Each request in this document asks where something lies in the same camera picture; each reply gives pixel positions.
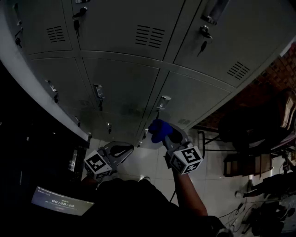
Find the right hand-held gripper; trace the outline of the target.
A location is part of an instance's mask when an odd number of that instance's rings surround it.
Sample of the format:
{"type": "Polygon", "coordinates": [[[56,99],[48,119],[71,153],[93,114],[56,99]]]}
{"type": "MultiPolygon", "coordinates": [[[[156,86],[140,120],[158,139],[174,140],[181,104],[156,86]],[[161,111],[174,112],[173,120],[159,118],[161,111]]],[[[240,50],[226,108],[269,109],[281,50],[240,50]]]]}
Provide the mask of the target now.
{"type": "Polygon", "coordinates": [[[204,153],[200,152],[182,129],[175,125],[171,127],[173,132],[163,140],[168,168],[175,169],[181,175],[197,170],[204,159],[204,153]]]}

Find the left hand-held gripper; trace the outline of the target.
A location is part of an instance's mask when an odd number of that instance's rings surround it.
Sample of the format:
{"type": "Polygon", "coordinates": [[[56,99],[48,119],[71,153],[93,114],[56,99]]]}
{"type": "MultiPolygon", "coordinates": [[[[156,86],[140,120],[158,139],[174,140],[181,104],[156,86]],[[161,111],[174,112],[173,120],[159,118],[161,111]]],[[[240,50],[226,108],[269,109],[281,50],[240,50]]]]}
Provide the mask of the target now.
{"type": "Polygon", "coordinates": [[[85,159],[87,174],[95,180],[109,180],[117,175],[117,166],[134,151],[134,146],[126,142],[112,141],[98,150],[92,151],[85,159]]]}

